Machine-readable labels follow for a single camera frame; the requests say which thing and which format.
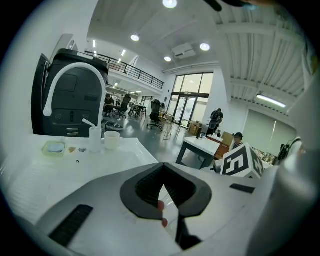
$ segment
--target black office chair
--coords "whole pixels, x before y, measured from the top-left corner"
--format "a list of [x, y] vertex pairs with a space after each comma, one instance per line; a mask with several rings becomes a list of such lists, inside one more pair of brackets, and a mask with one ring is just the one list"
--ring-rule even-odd
[[117, 113], [114, 113], [113, 114], [113, 117], [115, 116], [119, 116], [122, 117], [122, 118], [127, 118], [126, 115], [124, 115], [123, 113], [126, 112], [128, 110], [128, 105], [129, 105], [129, 102], [131, 101], [131, 98], [130, 98], [130, 95], [129, 94], [126, 94], [123, 98], [123, 101], [122, 101], [122, 104], [121, 106], [114, 106], [113, 108], [115, 110], [118, 110]]
[[151, 126], [152, 127], [158, 127], [160, 128], [160, 130], [162, 131], [163, 128], [162, 126], [159, 124], [160, 120], [159, 120], [159, 110], [160, 110], [160, 101], [155, 99], [154, 101], [151, 102], [151, 114], [150, 114], [150, 119], [151, 121], [153, 121], [153, 123], [148, 123], [146, 126]]

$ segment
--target paper cup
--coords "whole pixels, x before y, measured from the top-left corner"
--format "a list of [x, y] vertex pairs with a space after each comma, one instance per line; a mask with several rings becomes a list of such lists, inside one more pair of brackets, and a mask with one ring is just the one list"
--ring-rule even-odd
[[116, 131], [106, 131], [104, 133], [104, 147], [108, 150], [115, 150], [119, 145], [120, 133]]

